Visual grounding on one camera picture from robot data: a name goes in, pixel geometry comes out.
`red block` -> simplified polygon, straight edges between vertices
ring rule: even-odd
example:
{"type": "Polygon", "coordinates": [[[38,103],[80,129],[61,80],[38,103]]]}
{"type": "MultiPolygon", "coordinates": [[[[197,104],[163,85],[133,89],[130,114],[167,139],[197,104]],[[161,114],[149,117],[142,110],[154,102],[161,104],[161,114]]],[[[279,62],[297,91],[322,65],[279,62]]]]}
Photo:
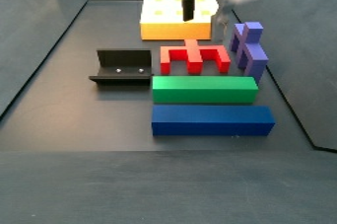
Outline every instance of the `red block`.
{"type": "Polygon", "coordinates": [[[186,61],[186,72],[199,74],[202,61],[214,60],[218,71],[226,73],[230,59],[222,45],[198,46],[195,39],[186,39],[185,46],[161,46],[161,73],[169,74],[171,61],[186,61]]]}

